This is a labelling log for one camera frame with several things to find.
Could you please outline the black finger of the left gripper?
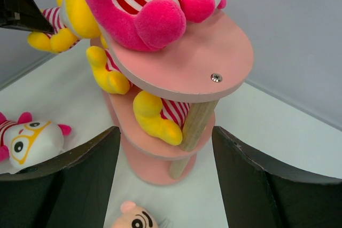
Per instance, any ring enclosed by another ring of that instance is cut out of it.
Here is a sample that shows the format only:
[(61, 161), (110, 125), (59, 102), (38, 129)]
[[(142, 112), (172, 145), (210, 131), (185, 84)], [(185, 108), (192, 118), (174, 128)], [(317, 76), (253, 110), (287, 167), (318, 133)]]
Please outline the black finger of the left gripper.
[(34, 0), (1, 0), (1, 27), (28, 32), (54, 31)]

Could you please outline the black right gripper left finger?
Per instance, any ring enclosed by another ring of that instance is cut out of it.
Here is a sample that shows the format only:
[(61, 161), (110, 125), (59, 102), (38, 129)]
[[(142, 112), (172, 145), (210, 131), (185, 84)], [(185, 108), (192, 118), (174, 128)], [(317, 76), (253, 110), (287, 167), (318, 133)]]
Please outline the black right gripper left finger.
[(1, 227), (103, 227), (120, 148), (110, 127), (16, 174), (1, 174)]

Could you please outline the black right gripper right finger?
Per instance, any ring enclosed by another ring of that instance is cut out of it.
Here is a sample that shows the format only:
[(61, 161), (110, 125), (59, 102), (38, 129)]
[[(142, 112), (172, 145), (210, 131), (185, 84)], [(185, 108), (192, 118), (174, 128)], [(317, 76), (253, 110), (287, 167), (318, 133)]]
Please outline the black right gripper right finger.
[(341, 179), (286, 164), (215, 126), (212, 145), (229, 227), (341, 227)]

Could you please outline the yellow plush toy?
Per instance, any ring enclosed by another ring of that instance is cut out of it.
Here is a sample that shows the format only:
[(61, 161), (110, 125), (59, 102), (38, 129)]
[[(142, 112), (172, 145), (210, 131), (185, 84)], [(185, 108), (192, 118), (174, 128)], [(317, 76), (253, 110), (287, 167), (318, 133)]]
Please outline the yellow plush toy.
[(115, 64), (103, 35), (100, 36), (100, 42), (101, 47), (92, 45), (86, 50), (95, 81), (107, 93), (125, 95), (133, 84)]
[(41, 51), (61, 53), (71, 49), (82, 39), (101, 35), (98, 23), (85, 0), (56, 0), (57, 7), (42, 10), (53, 32), (32, 32), (28, 44)]

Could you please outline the peach-faced plush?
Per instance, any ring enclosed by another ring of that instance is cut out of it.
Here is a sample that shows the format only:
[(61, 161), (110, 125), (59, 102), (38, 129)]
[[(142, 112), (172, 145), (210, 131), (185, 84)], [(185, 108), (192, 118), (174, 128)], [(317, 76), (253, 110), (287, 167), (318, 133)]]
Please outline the peach-faced plush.
[(169, 228), (173, 223), (164, 219), (158, 223), (155, 218), (142, 206), (132, 201), (125, 201), (120, 206), (121, 215), (115, 220), (112, 228)]

